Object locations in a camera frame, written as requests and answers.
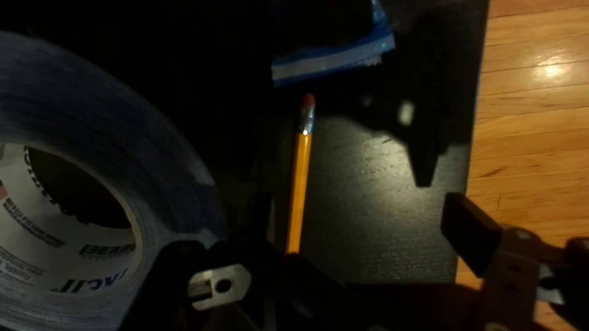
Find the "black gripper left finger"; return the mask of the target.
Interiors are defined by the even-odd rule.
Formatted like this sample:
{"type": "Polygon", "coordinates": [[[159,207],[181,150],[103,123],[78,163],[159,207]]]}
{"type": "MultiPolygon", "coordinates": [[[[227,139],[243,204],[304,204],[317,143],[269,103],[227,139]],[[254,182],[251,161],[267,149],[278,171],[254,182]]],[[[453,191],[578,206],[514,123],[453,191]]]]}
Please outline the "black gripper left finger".
{"type": "Polygon", "coordinates": [[[168,244],[140,286],[125,331],[337,331],[344,288],[269,242],[168,244]]]}

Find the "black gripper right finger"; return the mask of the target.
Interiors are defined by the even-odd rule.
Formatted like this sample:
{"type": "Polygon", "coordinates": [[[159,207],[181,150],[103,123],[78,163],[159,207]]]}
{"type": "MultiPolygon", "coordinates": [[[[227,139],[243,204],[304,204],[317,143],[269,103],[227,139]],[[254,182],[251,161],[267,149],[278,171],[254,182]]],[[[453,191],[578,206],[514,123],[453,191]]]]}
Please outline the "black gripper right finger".
{"type": "Polygon", "coordinates": [[[446,195],[442,233],[483,279],[473,331],[540,331],[538,301],[578,331],[589,331],[587,237],[549,244],[527,228],[503,228],[462,193],[446,195]]]}

